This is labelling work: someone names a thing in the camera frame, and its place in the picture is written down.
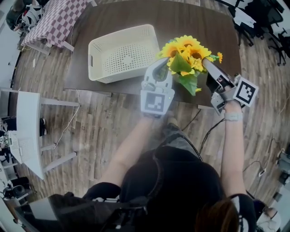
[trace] dark wooden table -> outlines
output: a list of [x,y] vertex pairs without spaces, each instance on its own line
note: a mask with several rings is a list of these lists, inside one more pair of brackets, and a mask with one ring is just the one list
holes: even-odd
[[[154,26],[160,48],[175,37],[192,35],[213,54],[223,53],[218,64],[229,75],[241,73],[236,31],[229,16],[203,7],[185,3],[134,0],[103,4],[87,9],[86,22],[80,30],[72,55],[64,88],[139,95],[143,77],[135,77],[110,84],[88,78],[88,44],[103,35],[143,24]],[[195,97],[180,84],[174,83],[176,101],[211,106],[211,93],[206,86],[207,75],[198,77],[202,88]]]

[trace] wooden floor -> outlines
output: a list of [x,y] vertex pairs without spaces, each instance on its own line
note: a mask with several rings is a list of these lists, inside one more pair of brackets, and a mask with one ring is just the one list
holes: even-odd
[[[181,1],[199,5],[199,0],[179,0]],[[200,5],[228,14],[224,5],[213,0],[200,0]],[[78,36],[79,25],[78,21],[73,38]],[[242,75],[260,87],[256,103],[250,109],[245,109],[244,113],[245,167],[252,161],[259,160],[267,169],[259,179],[259,164],[255,163],[245,171],[244,179],[250,193],[269,203],[279,188],[277,180],[280,172],[274,164],[275,156],[279,146],[285,147],[290,140],[289,103],[279,114],[290,95],[290,60],[287,60],[286,66],[278,67],[276,54],[267,47],[267,39],[255,39],[254,42],[253,47],[248,47],[242,42],[240,48]],[[71,53],[67,49],[55,47],[51,49],[49,56],[35,50],[25,51],[17,67],[14,89],[39,92],[43,97],[77,102],[76,91],[63,90],[70,56]],[[80,91],[80,102],[80,110],[58,147],[43,152],[42,159],[44,164],[48,164],[72,151],[77,151],[77,157],[46,173],[43,181],[25,165],[17,167],[20,175],[28,176],[38,191],[33,199],[44,198],[54,193],[65,194],[68,191],[76,196],[83,196],[89,187],[98,182],[112,154],[140,118],[138,96],[113,94],[110,98],[94,92]],[[13,103],[12,101],[11,115],[15,113]],[[173,102],[171,108],[180,127],[184,127],[198,111],[194,105],[177,102]],[[63,106],[42,108],[42,117],[47,120],[49,132],[43,138],[44,145],[58,141],[75,111],[76,108]],[[207,131],[220,119],[213,110],[202,110],[185,130],[197,149],[200,148]],[[161,127],[162,125],[156,122],[156,134],[160,132]],[[224,123],[212,131],[202,153],[204,161],[218,172],[221,168],[223,140]]]

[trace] black office chair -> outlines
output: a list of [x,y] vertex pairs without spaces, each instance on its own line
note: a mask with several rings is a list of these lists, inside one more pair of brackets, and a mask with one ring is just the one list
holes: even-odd
[[275,37],[275,39],[277,39],[280,42],[282,47],[279,47],[273,38],[270,38],[270,40],[272,40],[274,42],[276,47],[268,46],[269,49],[273,48],[278,52],[278,54],[279,54],[279,62],[277,63],[278,66],[281,65],[281,58],[284,61],[283,65],[285,65],[286,64],[286,61],[285,61],[286,55],[288,57],[290,57],[290,36],[284,37],[283,36],[284,33],[287,33],[287,32],[283,28],[283,32],[278,34],[279,38],[277,39],[277,37]]
[[[228,10],[231,13],[232,17],[234,18],[236,16],[236,7],[229,6]],[[244,35],[246,37],[246,39],[249,41],[250,47],[254,45],[253,41],[251,40],[251,38],[253,39],[255,36],[255,31],[253,28],[249,27],[248,25],[246,25],[244,23],[241,23],[241,25],[237,25],[235,22],[234,22],[234,27],[237,30],[237,32],[239,33],[238,34],[239,47],[241,46],[242,35]]]
[[253,0],[245,7],[245,13],[256,21],[255,34],[261,39],[264,33],[273,35],[272,24],[279,26],[278,23],[283,21],[282,15],[270,0]]

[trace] wristband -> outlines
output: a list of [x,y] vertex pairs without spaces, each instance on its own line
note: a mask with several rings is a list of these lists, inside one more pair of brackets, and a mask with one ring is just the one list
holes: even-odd
[[225,120],[240,121],[243,119],[243,113],[225,113]]

